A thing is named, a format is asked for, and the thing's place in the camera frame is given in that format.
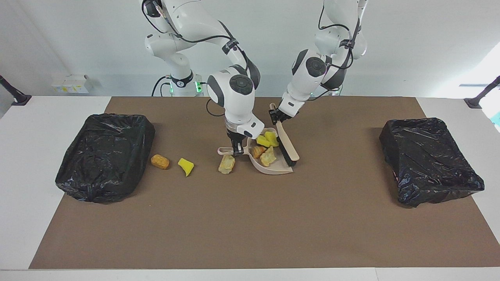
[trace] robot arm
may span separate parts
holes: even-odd
[[[261,79],[257,67],[227,27],[215,20],[199,0],[143,0],[142,9],[156,23],[151,24],[164,34],[148,36],[146,47],[171,66],[172,81],[177,87],[185,86],[193,76],[188,59],[178,51],[208,42],[221,47],[233,63],[208,77],[207,92],[225,109],[234,155],[243,154],[243,140],[256,139],[264,129],[264,123],[252,113],[255,89]]]
[[[314,42],[317,51],[306,49],[299,53],[278,109],[269,112],[273,124],[295,117],[319,86],[328,92],[343,84],[347,69],[366,52],[361,19],[367,2],[324,0],[321,15],[326,12],[333,24],[318,24]]]

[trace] wall socket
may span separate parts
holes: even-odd
[[[92,89],[87,75],[70,75],[54,79],[52,88],[60,94],[88,94]]]

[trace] brown table mat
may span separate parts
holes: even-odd
[[[281,176],[259,173],[246,156],[220,174],[216,149],[230,141],[206,101],[113,97],[106,112],[146,115],[156,128],[151,155],[171,166],[148,165],[119,203],[65,195],[30,268],[500,266],[500,246],[471,197],[415,209],[397,203],[378,137],[387,120],[425,117],[415,98],[307,103],[284,124],[301,160]],[[268,126],[270,102],[278,100],[257,98],[254,110]],[[196,164],[187,178],[181,157]]]

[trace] white wall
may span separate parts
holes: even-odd
[[[299,51],[313,48],[321,0],[203,0],[259,67],[260,96],[281,96]],[[368,41],[343,95],[442,96],[438,89],[467,73],[500,42],[496,0],[373,0],[363,20]],[[150,56],[153,29],[138,0],[3,0],[0,73],[25,93],[52,95],[52,76],[87,74],[93,95],[149,95],[168,73]],[[218,47],[184,51],[205,78],[228,66]]]

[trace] trash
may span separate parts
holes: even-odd
[[[259,135],[256,141],[258,145],[261,145],[263,147],[268,148],[271,146],[271,142],[263,135]]]
[[[251,148],[251,155],[253,156],[254,159],[259,159],[261,157],[261,155],[266,152],[266,150],[268,150],[267,148],[265,148],[264,146],[259,146],[259,145],[256,145],[254,147]]]
[[[236,159],[232,155],[224,155],[219,165],[219,172],[229,175],[235,167]]]
[[[143,177],[154,137],[155,127],[143,115],[91,115],[67,149],[55,183],[79,201],[121,201]]]
[[[170,161],[160,154],[156,154],[151,157],[151,164],[157,168],[166,170],[169,167]]]
[[[275,150],[274,150],[274,148],[272,146],[269,147],[260,156],[260,162],[262,163],[262,166],[264,166],[264,167],[269,167],[276,160],[277,160],[277,158],[275,156]]]
[[[278,136],[275,132],[267,131],[264,133],[264,137],[271,143],[272,147],[277,148],[280,146],[280,144],[278,143]]]
[[[194,163],[189,162],[184,158],[181,158],[177,164],[184,170],[184,172],[186,173],[186,177],[189,176],[189,174],[191,174],[191,171],[195,167]]]
[[[404,205],[441,203],[485,190],[440,119],[390,120],[379,139],[396,177],[397,200]]]

